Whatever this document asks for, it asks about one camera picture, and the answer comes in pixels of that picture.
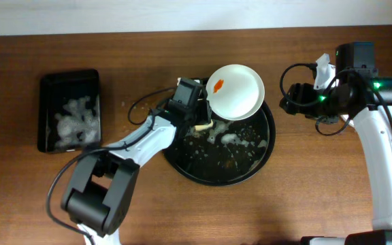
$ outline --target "food crumb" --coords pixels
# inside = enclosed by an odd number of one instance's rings
[[[216,85],[214,85],[214,93],[217,93],[217,91],[218,91],[219,89],[222,88],[223,82],[224,82],[223,79],[220,79],[220,80],[216,83]]]

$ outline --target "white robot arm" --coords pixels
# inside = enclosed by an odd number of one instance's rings
[[[118,241],[109,235],[116,235],[115,231],[128,212],[140,168],[158,151],[170,146],[175,138],[184,137],[191,127],[211,122],[203,82],[206,81],[181,78],[174,96],[164,101],[165,107],[151,111],[139,129],[105,148],[83,152],[66,164],[48,194],[48,215],[56,223],[88,236],[89,243],[93,240],[96,244]],[[55,218],[49,206],[55,183],[76,161],[78,164],[63,194],[61,208],[80,230]],[[110,187],[107,189],[95,183],[92,176],[111,178]]]
[[[294,84],[286,94],[285,73],[295,66],[314,71],[311,84]],[[373,231],[347,238],[302,238],[302,244],[390,244],[392,243],[392,78],[378,77],[372,43],[344,44],[336,50],[336,65],[324,54],[316,64],[295,64],[281,77],[284,98],[280,106],[289,114],[331,124],[348,116],[342,130],[353,120],[367,163],[373,198]]]

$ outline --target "white foam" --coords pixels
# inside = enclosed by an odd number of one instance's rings
[[[266,147],[266,146],[267,146],[267,142],[265,140],[261,140],[261,142],[259,142],[258,148]]]
[[[57,148],[87,144],[99,141],[101,135],[99,126],[99,96],[96,98],[96,105],[92,110],[86,109],[86,102],[90,101],[89,96],[79,99],[70,99],[63,109],[70,113],[70,116],[55,114],[57,123],[57,133],[60,140],[55,144]]]
[[[231,125],[233,122],[227,122],[224,123],[221,120],[213,120],[213,122],[216,124],[215,128],[210,129],[210,135],[208,136],[207,141],[211,144],[214,144],[216,141],[216,137],[219,133],[224,133],[226,130],[228,130],[229,125]]]
[[[222,144],[235,144],[235,145],[243,145],[248,147],[249,142],[246,140],[241,140],[236,134],[234,133],[227,133],[221,139]]]

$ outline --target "wood grain surface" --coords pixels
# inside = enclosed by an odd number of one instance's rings
[[[369,231],[372,196],[357,134],[347,129],[321,136],[313,121],[278,107],[286,67],[313,62],[324,52],[334,61],[336,46],[353,41],[374,42],[380,75],[392,76],[392,26],[0,37],[0,244],[84,243],[55,225],[44,205],[55,174],[78,152],[44,154],[36,148],[39,79],[84,68],[101,76],[105,143],[136,129],[126,113],[137,98],[173,86],[177,77],[206,77],[234,63],[262,77],[276,123],[269,161],[234,186],[195,184],[162,154],[154,156],[140,172],[120,227],[123,244],[276,244]],[[285,88],[294,82],[313,81],[298,68]],[[137,107],[135,120],[160,98]],[[52,200],[65,221],[59,202],[70,172]]]

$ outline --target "round black tray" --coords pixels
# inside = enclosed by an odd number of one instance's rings
[[[244,120],[230,122],[214,113],[212,119],[211,129],[190,133],[163,150],[165,158],[183,176],[209,186],[237,184],[256,174],[275,144],[275,123],[266,102]],[[228,130],[211,137],[221,131],[221,124]],[[230,139],[234,144],[224,144],[222,139]]]

